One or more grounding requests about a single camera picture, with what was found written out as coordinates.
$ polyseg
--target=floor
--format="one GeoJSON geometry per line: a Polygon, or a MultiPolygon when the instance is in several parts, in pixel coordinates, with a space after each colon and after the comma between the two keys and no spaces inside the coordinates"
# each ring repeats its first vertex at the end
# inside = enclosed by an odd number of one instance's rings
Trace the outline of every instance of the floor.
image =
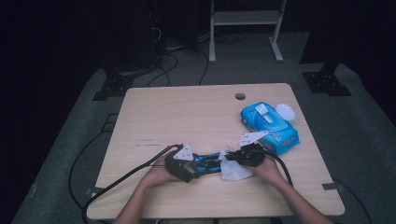
{"type": "MultiPolygon", "coordinates": [[[[394,222],[394,125],[364,89],[359,76],[342,64],[335,75],[351,96],[311,92],[302,72],[316,72],[322,64],[299,64],[308,33],[279,35],[283,63],[276,62],[269,35],[235,35],[238,41],[217,44],[215,63],[207,63],[207,42],[198,50],[172,52],[163,56],[163,69],[137,76],[132,87],[289,83],[330,174],[335,182],[344,183],[338,185],[338,190],[346,211],[331,219],[338,223],[369,223],[364,206],[373,223],[394,222]],[[167,75],[161,75],[163,70],[169,70],[167,75]]],[[[139,72],[144,71],[125,71],[123,75],[139,72]]],[[[120,111],[123,100],[122,96],[93,100],[105,80],[102,69],[92,74],[12,223],[81,223],[80,208],[72,200],[69,184],[79,204],[90,199],[111,137],[111,133],[101,130],[108,116],[120,111]]],[[[110,122],[116,117],[110,116],[110,122]]],[[[282,220],[297,223],[293,217],[282,220]]]]}

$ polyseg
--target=white metal frame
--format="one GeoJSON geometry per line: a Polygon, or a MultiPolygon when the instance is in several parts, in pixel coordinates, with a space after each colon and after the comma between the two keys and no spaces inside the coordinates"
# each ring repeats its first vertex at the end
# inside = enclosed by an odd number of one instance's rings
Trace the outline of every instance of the white metal frame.
{"type": "Polygon", "coordinates": [[[216,61],[215,48],[215,26],[216,25],[254,25],[265,24],[275,25],[273,36],[269,37],[271,47],[276,57],[276,61],[283,62],[282,54],[277,46],[280,24],[283,20],[287,0],[282,0],[280,10],[262,11],[215,11],[214,0],[211,2],[210,15],[210,42],[209,42],[209,61],[216,61]]]}

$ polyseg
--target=white lid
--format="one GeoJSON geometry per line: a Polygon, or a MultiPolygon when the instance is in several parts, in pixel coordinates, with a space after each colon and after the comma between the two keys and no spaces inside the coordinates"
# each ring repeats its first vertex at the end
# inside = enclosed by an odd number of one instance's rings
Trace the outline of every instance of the white lid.
{"type": "Polygon", "coordinates": [[[293,108],[286,104],[277,105],[276,112],[285,120],[294,120],[296,117],[296,113],[293,108]]]}

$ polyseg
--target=blue wipes package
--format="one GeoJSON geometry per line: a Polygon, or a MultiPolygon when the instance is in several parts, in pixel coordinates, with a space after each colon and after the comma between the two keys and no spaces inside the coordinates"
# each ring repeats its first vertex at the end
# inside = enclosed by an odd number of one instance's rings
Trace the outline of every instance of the blue wipes package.
{"type": "Polygon", "coordinates": [[[297,130],[267,103],[258,102],[245,107],[241,117],[251,133],[268,132],[259,142],[277,156],[300,143],[297,130]]]}

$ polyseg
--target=person's left hand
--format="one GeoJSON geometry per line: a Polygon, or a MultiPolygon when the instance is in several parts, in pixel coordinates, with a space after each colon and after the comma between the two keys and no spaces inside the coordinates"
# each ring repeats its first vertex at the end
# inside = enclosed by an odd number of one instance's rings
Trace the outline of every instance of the person's left hand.
{"type": "Polygon", "coordinates": [[[143,176],[142,180],[146,181],[151,186],[161,185],[169,181],[178,181],[179,179],[171,175],[165,168],[165,157],[169,153],[161,156],[156,160],[148,172],[143,176]]]}

